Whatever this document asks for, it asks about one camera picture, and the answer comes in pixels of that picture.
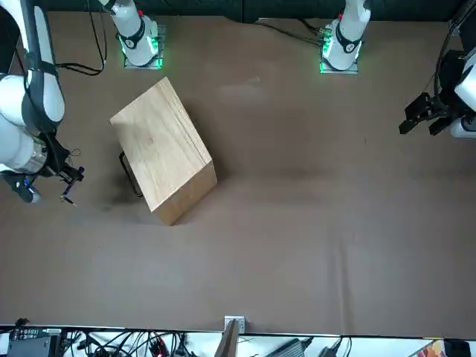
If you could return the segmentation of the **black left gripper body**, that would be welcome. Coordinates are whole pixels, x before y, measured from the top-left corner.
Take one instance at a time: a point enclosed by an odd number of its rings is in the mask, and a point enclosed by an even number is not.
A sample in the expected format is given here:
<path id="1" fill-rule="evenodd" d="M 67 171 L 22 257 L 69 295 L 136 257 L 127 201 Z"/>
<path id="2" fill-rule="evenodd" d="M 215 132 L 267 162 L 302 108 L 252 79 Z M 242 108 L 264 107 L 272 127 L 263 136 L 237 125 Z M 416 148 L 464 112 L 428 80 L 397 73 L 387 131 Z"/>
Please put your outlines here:
<path id="1" fill-rule="evenodd" d="M 463 108 L 455 89 L 463 81 L 465 65 L 466 53 L 462 50 L 449 50 L 443 55 L 434 78 L 437 88 L 431 98 L 429 120 L 450 117 Z"/>

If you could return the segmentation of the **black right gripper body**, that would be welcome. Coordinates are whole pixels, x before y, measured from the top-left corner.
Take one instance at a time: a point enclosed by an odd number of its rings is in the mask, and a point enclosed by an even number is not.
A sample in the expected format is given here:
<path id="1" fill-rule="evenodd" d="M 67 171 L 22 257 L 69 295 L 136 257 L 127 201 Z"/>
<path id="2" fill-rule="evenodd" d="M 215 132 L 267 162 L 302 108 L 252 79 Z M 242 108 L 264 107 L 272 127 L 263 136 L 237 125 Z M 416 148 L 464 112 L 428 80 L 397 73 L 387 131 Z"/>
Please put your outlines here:
<path id="1" fill-rule="evenodd" d="M 63 147 L 56 138 L 43 138 L 43 141 L 47 150 L 43 176 L 46 178 L 58 176 L 61 179 L 72 179 L 71 166 L 68 164 L 71 151 Z"/>

